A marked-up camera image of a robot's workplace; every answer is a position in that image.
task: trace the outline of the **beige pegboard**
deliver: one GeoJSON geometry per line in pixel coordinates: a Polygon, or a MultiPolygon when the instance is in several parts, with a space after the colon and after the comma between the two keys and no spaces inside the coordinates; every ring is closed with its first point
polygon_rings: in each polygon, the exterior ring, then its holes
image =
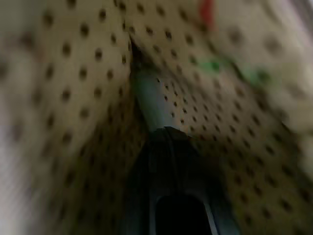
{"type": "Polygon", "coordinates": [[[130,91],[130,35],[176,75],[158,78],[167,115],[194,137],[208,171],[223,172],[243,234],[312,234],[313,189],[297,169],[293,136],[232,70],[198,66],[215,50],[196,9],[191,1],[45,3],[41,74],[29,91],[36,118],[13,126],[1,146],[1,169],[14,179],[0,188],[8,231],[117,233],[125,179],[147,138],[130,91]]]}
{"type": "Polygon", "coordinates": [[[312,186],[297,167],[294,136],[232,70],[207,79],[201,89],[170,75],[157,81],[166,115],[194,137],[208,171],[222,171],[242,233],[310,234],[312,186]]]}

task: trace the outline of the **pegboard hole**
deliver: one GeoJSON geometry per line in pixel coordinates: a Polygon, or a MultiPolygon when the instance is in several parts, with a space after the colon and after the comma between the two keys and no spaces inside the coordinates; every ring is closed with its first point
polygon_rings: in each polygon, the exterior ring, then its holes
{"type": "Polygon", "coordinates": [[[292,170],[289,168],[289,167],[287,167],[286,165],[282,165],[282,171],[283,171],[283,173],[286,175],[286,176],[288,176],[288,177],[293,177],[293,172],[292,172],[292,170]]]}
{"type": "Polygon", "coordinates": [[[102,91],[99,87],[96,87],[93,91],[93,96],[96,98],[96,99],[99,99],[102,95],[102,91]]]}
{"type": "Polygon", "coordinates": [[[284,199],[281,199],[279,204],[281,205],[281,207],[288,213],[292,212],[292,206],[290,205],[289,202],[287,202],[284,199]]]}
{"type": "Polygon", "coordinates": [[[31,95],[31,101],[34,106],[40,105],[43,99],[43,94],[40,90],[35,90],[31,95]]]}
{"type": "Polygon", "coordinates": [[[73,139],[71,132],[65,132],[62,136],[62,144],[63,145],[69,145],[73,139]]]}
{"type": "Polygon", "coordinates": [[[264,40],[264,47],[269,54],[273,56],[279,56],[283,52],[281,43],[274,36],[268,36],[264,40]]]}
{"type": "Polygon", "coordinates": [[[265,176],[265,181],[273,188],[277,188],[277,182],[270,175],[265,176]]]}
{"type": "Polygon", "coordinates": [[[242,107],[240,105],[240,103],[238,101],[234,101],[234,104],[235,104],[235,107],[238,111],[241,111],[242,110],[242,107]]]}
{"type": "Polygon", "coordinates": [[[76,6],[76,0],[67,0],[67,6],[70,9],[73,9],[76,6]]]}
{"type": "Polygon", "coordinates": [[[274,149],[271,147],[271,146],[269,146],[269,145],[265,145],[265,149],[266,149],[266,151],[270,154],[270,155],[275,155],[275,151],[274,151],[274,149]]]}
{"type": "Polygon", "coordinates": [[[85,81],[87,78],[87,68],[86,67],[81,67],[79,70],[79,79],[81,81],[85,81]]]}
{"type": "Polygon", "coordinates": [[[304,202],[306,202],[308,204],[310,204],[312,202],[312,195],[309,193],[309,191],[307,191],[305,189],[300,189],[299,193],[300,193],[300,196],[304,202]]]}
{"type": "Polygon", "coordinates": [[[140,14],[145,13],[145,9],[143,8],[143,5],[141,3],[137,3],[137,10],[140,14]]]}
{"type": "Polygon", "coordinates": [[[167,29],[165,30],[165,37],[171,41],[172,40],[172,33],[167,29]]]}
{"type": "Polygon", "coordinates": [[[89,109],[88,108],[82,108],[79,112],[79,117],[81,119],[87,119],[89,117],[89,109]]]}
{"type": "Polygon", "coordinates": [[[153,36],[153,30],[150,27],[146,27],[146,32],[149,36],[153,36]]]}
{"type": "Polygon", "coordinates": [[[231,140],[231,138],[230,138],[229,136],[227,136],[226,139],[227,139],[227,142],[228,142],[229,144],[233,144],[233,141],[231,140]]]}
{"type": "Polygon", "coordinates": [[[228,38],[229,41],[235,46],[240,47],[244,44],[245,38],[241,29],[237,26],[232,26],[228,29],[228,38]]]}
{"type": "Polygon", "coordinates": [[[83,38],[88,37],[89,35],[89,26],[86,23],[82,23],[80,26],[80,34],[83,38]]]}
{"type": "Polygon", "coordinates": [[[251,178],[253,178],[254,177],[254,171],[249,167],[249,166],[247,166],[246,167],[246,173],[247,173],[247,175],[249,176],[249,177],[251,177],[251,178]]]}
{"type": "Polygon", "coordinates": [[[253,186],[253,189],[254,189],[254,191],[255,191],[255,193],[258,195],[258,196],[262,196],[262,190],[257,186],[257,185],[254,185],[253,186]]]}
{"type": "Polygon", "coordinates": [[[171,49],[171,55],[173,59],[177,59],[177,52],[174,49],[171,49]]]}
{"type": "Polygon", "coordinates": [[[153,50],[156,52],[156,53],[161,53],[161,49],[156,46],[156,45],[153,45],[153,50]]]}
{"type": "Polygon", "coordinates": [[[118,5],[119,9],[122,11],[122,12],[125,12],[126,11],[126,5],[124,2],[120,2],[119,5],[118,5]]]}
{"type": "Polygon", "coordinates": [[[237,150],[237,154],[241,159],[244,159],[244,155],[240,150],[237,150]]]}
{"type": "Polygon", "coordinates": [[[69,99],[70,99],[70,96],[71,96],[71,92],[69,89],[65,89],[63,92],[62,92],[62,101],[63,102],[68,102],[69,99]]]}
{"type": "Polygon", "coordinates": [[[118,89],[118,95],[119,95],[120,98],[123,97],[123,88],[120,87],[118,89]]]}
{"type": "Polygon", "coordinates": [[[241,194],[240,195],[240,200],[244,203],[244,204],[248,204],[248,197],[245,194],[241,194]]]}
{"type": "Polygon", "coordinates": [[[236,170],[236,164],[232,160],[229,160],[228,164],[232,170],[236,170]]]}
{"type": "Polygon", "coordinates": [[[258,119],[257,116],[252,115],[252,120],[253,120],[253,122],[254,122],[257,126],[261,126],[261,122],[260,122],[260,120],[258,119]]]}
{"type": "Polygon", "coordinates": [[[130,33],[135,34],[135,28],[134,27],[129,26],[128,30],[129,30],[130,33]]]}
{"type": "Polygon", "coordinates": [[[191,63],[192,65],[197,65],[197,64],[198,64],[196,58],[195,58],[193,55],[190,55],[190,56],[189,56],[189,61],[190,61],[190,63],[191,63]]]}
{"type": "Polygon", "coordinates": [[[256,156],[256,161],[257,161],[257,163],[258,163],[260,166],[262,166],[262,167],[265,166],[264,161],[263,161],[260,157],[256,156]]]}
{"type": "Polygon", "coordinates": [[[65,187],[69,188],[75,181],[76,173],[70,170],[65,176],[65,187]]]}
{"type": "Polygon", "coordinates": [[[43,22],[47,28],[51,28],[53,26],[54,18],[51,11],[47,10],[44,12],[43,22]]]}
{"type": "Polygon", "coordinates": [[[236,134],[237,131],[233,126],[229,126],[231,133],[236,134]]]}
{"type": "Polygon", "coordinates": [[[236,123],[239,123],[239,119],[235,114],[232,115],[232,118],[236,123]]]}
{"type": "Polygon", "coordinates": [[[246,214],[245,215],[245,222],[248,226],[251,226],[252,225],[252,218],[250,215],[246,214]]]}
{"type": "Polygon", "coordinates": [[[188,17],[187,17],[186,12],[181,8],[179,9],[179,15],[183,21],[185,21],[185,22],[188,21],[188,17]]]}
{"type": "Polygon", "coordinates": [[[188,45],[192,46],[192,45],[194,44],[194,40],[193,40],[193,38],[192,38],[191,35],[186,34],[186,35],[185,35],[185,39],[186,39],[186,43],[187,43],[188,45]]]}
{"type": "Polygon", "coordinates": [[[98,228],[100,226],[101,219],[102,219],[102,213],[97,211],[95,216],[94,216],[94,221],[93,221],[96,228],[98,228]]]}
{"type": "Polygon", "coordinates": [[[69,43],[64,43],[62,46],[62,54],[64,57],[69,57],[71,54],[71,47],[69,43]]]}
{"type": "Polygon", "coordinates": [[[113,70],[108,70],[107,78],[108,78],[109,81],[113,79],[113,70]]]}
{"type": "Polygon", "coordinates": [[[116,36],[115,36],[115,34],[111,35],[111,43],[112,43],[112,45],[116,44],[116,36]]]}
{"type": "Polygon", "coordinates": [[[53,127],[54,121],[55,121],[54,115],[50,114],[46,122],[47,129],[51,129],[53,127]]]}
{"type": "Polygon", "coordinates": [[[98,136],[98,143],[102,143],[103,141],[103,134],[102,133],[99,133],[99,136],[98,136]]]}
{"type": "Polygon", "coordinates": [[[277,133],[273,133],[273,137],[278,143],[281,143],[283,141],[281,136],[278,135],[277,133]]]}
{"type": "Polygon", "coordinates": [[[236,183],[237,185],[241,186],[241,184],[242,184],[242,179],[240,178],[239,175],[236,175],[234,180],[235,180],[235,183],[236,183]]]}
{"type": "Polygon", "coordinates": [[[102,50],[100,48],[96,49],[94,57],[97,62],[102,60],[102,50]]]}
{"type": "Polygon", "coordinates": [[[160,5],[157,5],[157,6],[156,6],[156,12],[157,12],[160,16],[162,16],[162,17],[165,16],[165,11],[164,11],[163,7],[160,6],[160,5]]]}
{"type": "Polygon", "coordinates": [[[51,80],[54,75],[54,66],[52,64],[49,64],[46,71],[45,71],[45,78],[47,81],[51,80]]]}
{"type": "Polygon", "coordinates": [[[77,223],[81,223],[84,220],[85,216],[86,216],[86,211],[83,208],[81,208],[76,215],[77,223]]]}
{"type": "Polygon", "coordinates": [[[262,101],[260,101],[260,100],[257,100],[257,104],[258,104],[258,107],[260,108],[260,110],[262,111],[262,112],[266,112],[266,106],[265,106],[265,104],[262,102],[262,101]]]}
{"type": "Polygon", "coordinates": [[[237,96],[239,98],[244,98],[245,97],[244,92],[240,88],[236,87],[235,91],[236,91],[236,94],[237,94],[237,96]]]}
{"type": "Polygon", "coordinates": [[[246,148],[248,148],[248,149],[251,148],[250,143],[247,140],[243,140],[243,142],[244,142],[244,145],[246,148]]]}
{"type": "Polygon", "coordinates": [[[216,130],[218,133],[221,132],[220,128],[219,128],[217,125],[214,125],[214,127],[215,127],[215,130],[216,130]]]}
{"type": "Polygon", "coordinates": [[[255,137],[254,131],[250,127],[248,127],[247,129],[248,129],[249,135],[254,138],[255,137]]]}
{"type": "Polygon", "coordinates": [[[293,229],[293,235],[305,235],[305,234],[299,227],[295,227],[293,229]]]}
{"type": "Polygon", "coordinates": [[[106,17],[107,17],[107,13],[106,13],[105,9],[100,9],[100,11],[99,11],[99,21],[100,22],[104,22],[106,17]]]}
{"type": "Polygon", "coordinates": [[[265,219],[271,219],[272,217],[270,212],[266,208],[262,208],[262,215],[264,216],[265,219]]]}

